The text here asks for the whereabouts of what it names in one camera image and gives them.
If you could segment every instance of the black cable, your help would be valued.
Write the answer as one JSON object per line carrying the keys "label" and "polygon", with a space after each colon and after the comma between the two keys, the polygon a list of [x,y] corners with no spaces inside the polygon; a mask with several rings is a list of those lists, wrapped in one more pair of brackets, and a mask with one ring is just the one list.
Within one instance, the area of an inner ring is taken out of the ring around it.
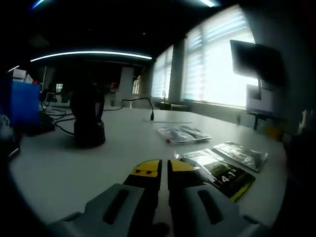
{"label": "black cable", "polygon": [[76,118],[67,118],[67,119],[62,119],[62,120],[58,120],[55,122],[55,126],[58,127],[60,130],[62,130],[63,132],[67,133],[68,135],[72,135],[74,136],[73,132],[67,131],[66,129],[62,128],[60,125],[58,125],[58,123],[60,122],[65,122],[65,121],[71,121],[71,120],[75,120]]}
{"label": "black cable", "polygon": [[45,104],[44,102],[41,102],[40,103],[40,105],[41,105],[41,108],[42,108],[42,112],[45,114],[45,115],[47,115],[47,116],[49,116],[51,119],[53,119],[53,120],[58,120],[58,119],[62,119],[62,118],[64,118],[65,116],[69,116],[69,115],[73,115],[73,114],[68,114],[66,111],[64,111],[64,110],[58,110],[58,109],[52,109],[52,110],[55,110],[55,111],[59,111],[59,112],[63,112],[64,114],[63,115],[55,115],[55,114],[48,114],[48,113],[46,113],[46,109],[47,109],[47,107],[49,106],[49,102],[48,102],[48,104]]}
{"label": "black cable", "polygon": [[122,107],[120,107],[120,108],[118,108],[118,109],[112,109],[112,110],[103,110],[103,111],[117,111],[117,110],[121,110],[121,109],[123,109],[124,108],[124,106],[122,106]]}
{"label": "black cable", "polygon": [[149,103],[150,103],[150,106],[152,108],[152,114],[150,116],[150,120],[153,121],[154,120],[154,108],[153,108],[153,105],[152,105],[152,102],[151,100],[148,98],[148,97],[142,97],[142,98],[137,98],[137,99],[131,99],[131,100],[127,100],[127,99],[122,99],[122,107],[118,108],[118,109],[113,109],[113,110],[103,110],[103,111],[117,111],[117,110],[121,110],[124,108],[124,104],[123,104],[123,101],[136,101],[136,100],[148,100]]}

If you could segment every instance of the ceiling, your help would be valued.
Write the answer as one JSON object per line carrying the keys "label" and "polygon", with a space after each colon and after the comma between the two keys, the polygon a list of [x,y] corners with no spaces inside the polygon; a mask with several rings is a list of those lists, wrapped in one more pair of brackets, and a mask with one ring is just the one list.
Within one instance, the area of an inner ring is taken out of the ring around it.
{"label": "ceiling", "polygon": [[210,8],[199,0],[46,0],[35,9],[36,0],[10,1],[5,9],[11,17],[2,20],[2,66],[8,70],[37,56],[72,50],[156,58],[199,22],[236,3],[217,1],[220,7]]}

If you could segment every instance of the desk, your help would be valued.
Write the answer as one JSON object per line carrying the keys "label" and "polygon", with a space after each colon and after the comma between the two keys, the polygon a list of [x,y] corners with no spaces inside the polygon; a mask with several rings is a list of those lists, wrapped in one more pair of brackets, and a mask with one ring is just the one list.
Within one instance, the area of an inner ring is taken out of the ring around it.
{"label": "desk", "polygon": [[171,111],[189,111],[189,107],[187,105],[179,105],[179,104],[172,104],[168,102],[158,102],[155,106],[161,110],[171,110]]}
{"label": "desk", "polygon": [[286,121],[286,119],[284,118],[279,118],[279,117],[276,117],[272,114],[269,114],[269,113],[256,113],[256,112],[247,112],[247,114],[249,115],[253,115],[255,116],[255,123],[253,125],[253,130],[257,130],[257,127],[258,127],[258,124],[259,124],[259,119],[261,120],[267,120],[267,119],[271,119],[271,120],[274,120],[274,121]]}
{"label": "desk", "polygon": [[[240,212],[268,226],[274,223],[287,178],[281,143],[250,128],[214,118],[189,112],[155,110],[155,120],[191,121],[192,126],[213,138],[204,144],[171,146],[157,134],[156,129],[175,124],[144,122],[143,118],[149,119],[150,114],[151,110],[128,108],[104,112],[106,143],[90,150],[77,149],[73,138],[59,129],[37,137],[25,137],[21,143],[21,155],[12,161],[10,171],[26,202],[48,224],[73,212],[83,212],[89,200],[112,184],[123,183],[133,167],[145,160],[163,159],[166,167],[166,160],[173,158],[174,151],[185,153],[212,148],[229,140],[269,153],[260,173],[233,160],[230,162],[256,177],[237,202]],[[73,121],[60,125],[73,131]],[[162,175],[159,194],[167,195],[166,172]]]}

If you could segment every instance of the black device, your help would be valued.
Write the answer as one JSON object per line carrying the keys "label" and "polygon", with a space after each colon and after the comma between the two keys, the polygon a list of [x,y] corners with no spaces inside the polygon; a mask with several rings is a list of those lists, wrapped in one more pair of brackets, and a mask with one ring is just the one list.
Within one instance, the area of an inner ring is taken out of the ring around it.
{"label": "black device", "polygon": [[285,86],[284,64],[277,50],[259,44],[230,41],[234,73],[248,77],[258,75],[258,79],[267,83]]}
{"label": "black device", "polygon": [[92,148],[105,142],[104,124],[101,120],[104,95],[95,84],[80,85],[74,89],[70,107],[76,118],[75,143],[82,148]]}
{"label": "black device", "polygon": [[43,133],[55,131],[54,121],[49,115],[40,113],[39,119],[39,124],[23,127],[23,131],[27,136],[34,137]]}

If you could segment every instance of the wall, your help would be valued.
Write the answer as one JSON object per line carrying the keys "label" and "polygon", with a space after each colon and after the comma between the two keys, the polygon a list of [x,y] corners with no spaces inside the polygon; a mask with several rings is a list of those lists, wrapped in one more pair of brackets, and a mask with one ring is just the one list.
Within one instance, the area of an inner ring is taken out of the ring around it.
{"label": "wall", "polygon": [[286,130],[295,132],[301,113],[315,107],[315,72],[313,60],[302,38],[299,13],[284,0],[265,0],[241,6],[256,43],[278,50],[287,75]]}
{"label": "wall", "polygon": [[184,62],[185,41],[181,40],[173,45],[172,69],[170,76],[170,88],[168,100],[172,103],[179,103],[181,98],[183,62]]}
{"label": "wall", "polygon": [[[292,17],[294,14],[290,9],[292,4],[288,4],[284,0],[257,2],[244,3],[241,8],[246,15],[256,43],[272,47],[282,55],[288,84],[288,98],[285,105],[287,107],[285,116],[288,123],[285,130],[294,133],[297,130],[301,112],[306,108],[315,108],[316,77],[313,61],[305,47],[305,41],[301,38],[298,22]],[[180,101],[183,58],[184,40],[174,44],[169,101],[187,104],[193,113],[232,123],[237,123],[237,116],[240,116],[240,124],[252,128],[255,118],[246,114],[244,110]],[[146,89],[146,93],[150,94],[150,87]],[[264,121],[260,123],[259,130],[265,123]]]}
{"label": "wall", "polygon": [[47,67],[44,78],[44,89],[48,89],[49,84],[53,81],[55,69],[53,67]]}
{"label": "wall", "polygon": [[36,73],[34,75],[33,74],[30,74],[30,75],[33,78],[33,80],[36,80],[38,82],[43,82],[44,74],[45,74],[45,67],[39,67],[38,70],[36,70]]}
{"label": "wall", "polygon": [[120,76],[118,92],[121,96],[131,96],[133,90],[134,69],[123,67]]}
{"label": "wall", "polygon": [[154,64],[148,66],[140,76],[139,94],[150,97],[152,91],[152,78],[153,78]]}

